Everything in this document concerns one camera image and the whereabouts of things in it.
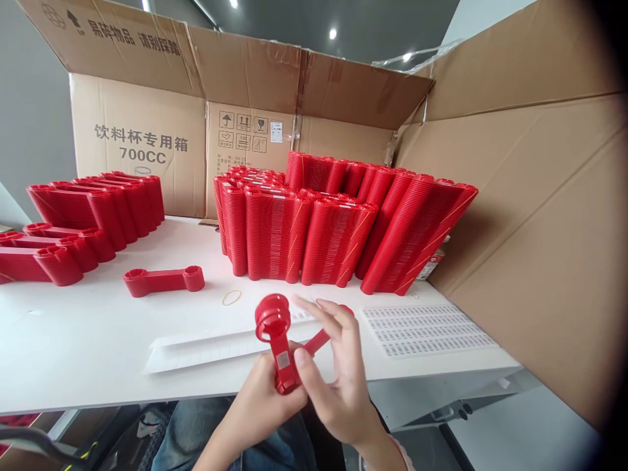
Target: barcode label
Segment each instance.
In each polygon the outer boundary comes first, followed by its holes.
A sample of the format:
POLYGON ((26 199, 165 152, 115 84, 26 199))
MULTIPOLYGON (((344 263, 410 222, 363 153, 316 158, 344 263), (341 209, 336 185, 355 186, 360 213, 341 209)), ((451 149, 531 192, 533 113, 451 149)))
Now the barcode label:
POLYGON ((498 347, 455 305, 378 307, 362 312, 391 358, 498 347))
POLYGON ((278 369, 283 370, 289 364, 290 364, 290 355, 288 355, 288 352, 285 351, 277 355, 278 369))

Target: brown cardboard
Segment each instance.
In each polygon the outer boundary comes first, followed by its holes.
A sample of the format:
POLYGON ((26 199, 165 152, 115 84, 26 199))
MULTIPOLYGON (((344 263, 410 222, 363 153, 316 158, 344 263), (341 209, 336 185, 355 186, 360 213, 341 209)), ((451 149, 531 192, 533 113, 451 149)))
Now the brown cardboard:
POLYGON ((301 114, 397 130, 433 82, 309 51, 301 114))
POLYGON ((213 180, 229 167, 246 165, 286 171, 294 123, 292 114, 209 103, 207 218, 218 219, 213 180))
POLYGON ((302 118, 299 150, 369 164, 384 164, 394 132, 320 118, 302 118))
POLYGON ((433 83, 103 0, 17 2, 69 72, 215 103, 396 130, 433 83))
POLYGON ((463 42, 419 72, 437 83, 427 120, 625 90, 592 18, 582 2, 539 0, 463 42))
POLYGON ((184 23, 106 1, 18 3, 69 72, 203 96, 184 23))
POLYGON ((621 100, 414 124, 397 161, 479 188, 430 282, 596 427, 626 332, 621 100))
POLYGON ((190 27, 205 97, 217 103, 294 114, 300 48, 190 27))
POLYGON ((166 214, 205 216, 203 99, 71 74, 71 101, 79 177, 157 175, 166 214))

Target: sticker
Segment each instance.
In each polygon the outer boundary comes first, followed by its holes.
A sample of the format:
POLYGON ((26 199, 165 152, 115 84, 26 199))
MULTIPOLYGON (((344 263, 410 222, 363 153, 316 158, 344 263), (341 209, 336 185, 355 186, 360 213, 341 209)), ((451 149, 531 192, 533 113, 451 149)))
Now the sticker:
POLYGON ((272 143, 283 142, 283 122, 278 122, 278 121, 270 122, 270 141, 272 143))
POLYGON ((286 366, 288 366, 290 364, 290 356, 288 355, 288 352, 282 352, 279 353, 276 356, 277 359, 277 367, 280 370, 283 370, 286 366))

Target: cardboard flap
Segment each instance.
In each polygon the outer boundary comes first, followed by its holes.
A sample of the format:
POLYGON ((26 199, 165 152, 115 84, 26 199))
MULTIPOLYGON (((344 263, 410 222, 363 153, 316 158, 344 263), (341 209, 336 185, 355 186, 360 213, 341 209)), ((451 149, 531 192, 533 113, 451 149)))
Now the cardboard flap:
POLYGON ((596 26, 580 2, 534 2, 419 72, 436 81, 427 120, 624 90, 596 26))
POLYGON ((397 163, 479 188, 429 281, 596 427, 628 345, 624 99, 412 124, 397 163))
POLYGON ((209 101, 295 113, 300 48, 200 27, 189 30, 209 101))
POLYGON ((102 0, 18 0, 69 72, 201 97, 184 23, 102 0))
POLYGON ((429 78, 307 52, 301 113, 397 130, 430 90, 429 78))

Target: gray wall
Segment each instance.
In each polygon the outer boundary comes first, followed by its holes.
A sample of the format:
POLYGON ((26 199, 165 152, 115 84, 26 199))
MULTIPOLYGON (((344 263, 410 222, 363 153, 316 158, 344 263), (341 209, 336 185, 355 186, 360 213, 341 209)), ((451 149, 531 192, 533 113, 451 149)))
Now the gray wall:
MULTIPOLYGON (((59 59, 14 1, 0 2, 0 63, 0 183, 38 221, 25 187, 77 173, 69 82, 59 59)), ((3 208, 9 206, 2 202, 3 208)))
POLYGON ((0 182, 0 224, 17 230, 32 221, 0 182))

